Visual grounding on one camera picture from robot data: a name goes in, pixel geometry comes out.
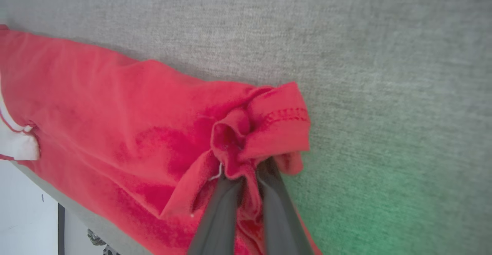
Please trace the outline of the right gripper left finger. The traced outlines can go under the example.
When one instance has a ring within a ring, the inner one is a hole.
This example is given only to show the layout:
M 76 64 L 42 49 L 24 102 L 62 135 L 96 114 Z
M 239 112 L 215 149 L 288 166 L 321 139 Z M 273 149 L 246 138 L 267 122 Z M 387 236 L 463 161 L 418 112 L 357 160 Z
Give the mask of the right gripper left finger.
M 218 178 L 187 255 L 234 255 L 236 218 L 242 178 Z

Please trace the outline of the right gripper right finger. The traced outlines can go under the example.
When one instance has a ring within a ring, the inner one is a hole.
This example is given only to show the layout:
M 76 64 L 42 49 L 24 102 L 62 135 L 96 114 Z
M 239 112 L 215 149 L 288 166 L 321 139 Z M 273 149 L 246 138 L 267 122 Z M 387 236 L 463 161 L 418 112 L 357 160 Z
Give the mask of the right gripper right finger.
M 314 255 L 274 158 L 257 166 L 256 178 L 263 201 L 266 255 Z

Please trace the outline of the red and white basketball jersey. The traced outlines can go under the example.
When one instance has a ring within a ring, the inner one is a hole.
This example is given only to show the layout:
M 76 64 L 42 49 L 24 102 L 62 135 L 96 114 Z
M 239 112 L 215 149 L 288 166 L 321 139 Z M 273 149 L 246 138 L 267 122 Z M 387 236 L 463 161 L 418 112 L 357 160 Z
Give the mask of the red and white basketball jersey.
M 185 255 L 217 185 L 243 179 L 236 255 L 265 255 L 257 167 L 302 171 L 310 118 L 295 82 L 203 81 L 72 40 L 0 25 L 8 132 L 25 131 L 38 177 L 153 255 Z

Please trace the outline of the dark patterned object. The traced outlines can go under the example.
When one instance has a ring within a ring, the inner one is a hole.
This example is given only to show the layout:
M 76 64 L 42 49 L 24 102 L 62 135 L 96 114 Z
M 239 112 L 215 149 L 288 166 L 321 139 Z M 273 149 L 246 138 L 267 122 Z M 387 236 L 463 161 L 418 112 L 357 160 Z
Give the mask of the dark patterned object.
M 95 234 L 91 229 L 87 229 L 87 236 L 93 245 L 104 246 L 103 255 L 121 255 L 118 251 L 116 251 L 104 240 L 102 240 L 97 234 Z

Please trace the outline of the grey fabric sofa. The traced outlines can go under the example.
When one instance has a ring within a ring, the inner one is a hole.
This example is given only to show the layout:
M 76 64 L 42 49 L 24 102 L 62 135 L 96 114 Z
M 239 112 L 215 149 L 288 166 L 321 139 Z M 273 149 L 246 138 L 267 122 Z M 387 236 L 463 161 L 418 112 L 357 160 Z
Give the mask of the grey fabric sofa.
M 492 0 L 0 0 L 0 23 L 201 79 L 296 81 L 325 255 L 492 255 Z

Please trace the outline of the black vertical post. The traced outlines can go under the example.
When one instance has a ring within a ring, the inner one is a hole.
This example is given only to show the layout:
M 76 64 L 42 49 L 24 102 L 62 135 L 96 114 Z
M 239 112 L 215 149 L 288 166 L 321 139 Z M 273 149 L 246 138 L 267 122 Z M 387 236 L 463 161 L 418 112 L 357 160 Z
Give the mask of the black vertical post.
M 58 203 L 58 255 L 65 255 L 65 208 Z

